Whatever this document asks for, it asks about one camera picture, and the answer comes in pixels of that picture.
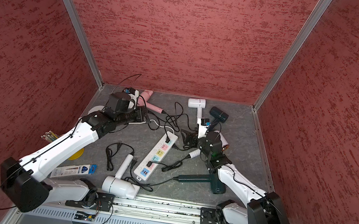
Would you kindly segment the white power strip coloured sockets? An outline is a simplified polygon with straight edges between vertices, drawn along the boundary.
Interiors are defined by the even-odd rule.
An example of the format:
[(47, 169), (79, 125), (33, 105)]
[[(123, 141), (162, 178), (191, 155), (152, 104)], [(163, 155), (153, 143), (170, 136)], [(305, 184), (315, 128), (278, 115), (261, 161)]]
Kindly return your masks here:
[(139, 182), (148, 181), (149, 177), (159, 166), (159, 163), (166, 157), (177, 140), (178, 136), (166, 132), (133, 171), (135, 179)]

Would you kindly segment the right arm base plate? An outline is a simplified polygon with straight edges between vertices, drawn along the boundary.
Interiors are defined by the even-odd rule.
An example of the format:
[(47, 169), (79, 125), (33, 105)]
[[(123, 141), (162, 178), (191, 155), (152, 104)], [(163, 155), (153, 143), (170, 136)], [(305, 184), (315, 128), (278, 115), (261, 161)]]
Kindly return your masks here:
[(200, 209), (200, 224), (229, 224), (220, 209), (202, 207)]

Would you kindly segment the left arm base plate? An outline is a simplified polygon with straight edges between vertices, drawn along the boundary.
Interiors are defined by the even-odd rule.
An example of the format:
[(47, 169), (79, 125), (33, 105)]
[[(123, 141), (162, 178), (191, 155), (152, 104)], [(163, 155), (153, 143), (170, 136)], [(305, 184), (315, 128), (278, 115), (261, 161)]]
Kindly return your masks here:
[(65, 206), (69, 207), (76, 207), (85, 210), (92, 210), (92, 211), (104, 211), (110, 212), (111, 205), (113, 204), (115, 199), (115, 195), (107, 194), (107, 193), (97, 193), (94, 200), (90, 200), (87, 204), (83, 201), (66, 201)]

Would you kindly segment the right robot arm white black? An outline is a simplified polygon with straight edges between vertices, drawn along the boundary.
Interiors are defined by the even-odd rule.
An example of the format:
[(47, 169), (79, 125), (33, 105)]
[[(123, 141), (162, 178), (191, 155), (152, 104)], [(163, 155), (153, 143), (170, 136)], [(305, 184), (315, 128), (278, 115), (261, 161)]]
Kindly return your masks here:
[(282, 199), (275, 192), (265, 192), (253, 184), (225, 155), (229, 145), (219, 131), (209, 131), (201, 138), (183, 131), (182, 138), (185, 147), (193, 149), (187, 157), (203, 157), (208, 173), (180, 175), (176, 180), (209, 183), (214, 194), (224, 194), (230, 189), (242, 203), (227, 200), (217, 205), (216, 224), (290, 224)]

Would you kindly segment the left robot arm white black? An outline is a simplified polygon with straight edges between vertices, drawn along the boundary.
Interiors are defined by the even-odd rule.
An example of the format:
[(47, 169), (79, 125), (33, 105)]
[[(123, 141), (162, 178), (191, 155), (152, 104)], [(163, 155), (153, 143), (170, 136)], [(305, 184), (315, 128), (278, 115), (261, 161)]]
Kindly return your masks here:
[(97, 188), (89, 180), (56, 180), (50, 174), (77, 151), (118, 126), (144, 122), (147, 108), (138, 104), (140, 98), (139, 91), (133, 88), (112, 93), (103, 109), (80, 117), (59, 139), (19, 160), (5, 159), (0, 166), (0, 190), (22, 213), (57, 201), (75, 201), (86, 209), (95, 207)]

